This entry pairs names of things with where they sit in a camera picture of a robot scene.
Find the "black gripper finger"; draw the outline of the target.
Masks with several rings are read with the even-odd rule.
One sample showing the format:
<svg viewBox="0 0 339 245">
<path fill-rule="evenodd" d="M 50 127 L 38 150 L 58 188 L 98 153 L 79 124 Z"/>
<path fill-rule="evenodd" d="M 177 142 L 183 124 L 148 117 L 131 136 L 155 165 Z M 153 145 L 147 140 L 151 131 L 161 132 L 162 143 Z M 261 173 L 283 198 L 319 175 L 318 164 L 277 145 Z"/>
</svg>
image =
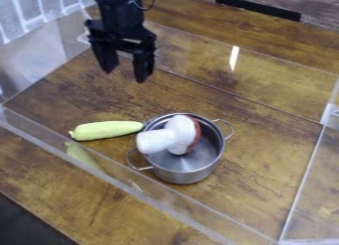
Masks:
<svg viewBox="0 0 339 245">
<path fill-rule="evenodd" d="M 91 48 L 102 70 L 106 73 L 111 73 L 119 64 L 116 49 L 114 48 L 114 45 L 103 42 L 92 42 Z"/>
<path fill-rule="evenodd" d="M 154 72 L 155 67 L 154 53 L 146 50 L 136 50 L 132 54 L 132 65 L 135 80 L 138 83 L 143 83 Z"/>
</svg>

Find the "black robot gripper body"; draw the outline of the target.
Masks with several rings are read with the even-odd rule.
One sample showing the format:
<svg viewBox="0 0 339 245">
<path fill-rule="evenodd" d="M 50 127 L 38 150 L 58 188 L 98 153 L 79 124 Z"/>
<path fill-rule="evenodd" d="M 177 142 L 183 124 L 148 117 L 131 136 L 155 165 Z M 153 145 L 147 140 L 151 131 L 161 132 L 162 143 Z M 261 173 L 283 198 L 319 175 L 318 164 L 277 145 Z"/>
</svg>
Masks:
<svg viewBox="0 0 339 245">
<path fill-rule="evenodd" d="M 157 35 L 146 29 L 142 0 L 94 0 L 99 9 L 99 20 L 86 20 L 88 41 L 98 56 L 115 56 L 118 51 L 135 53 L 155 51 Z"/>
</svg>

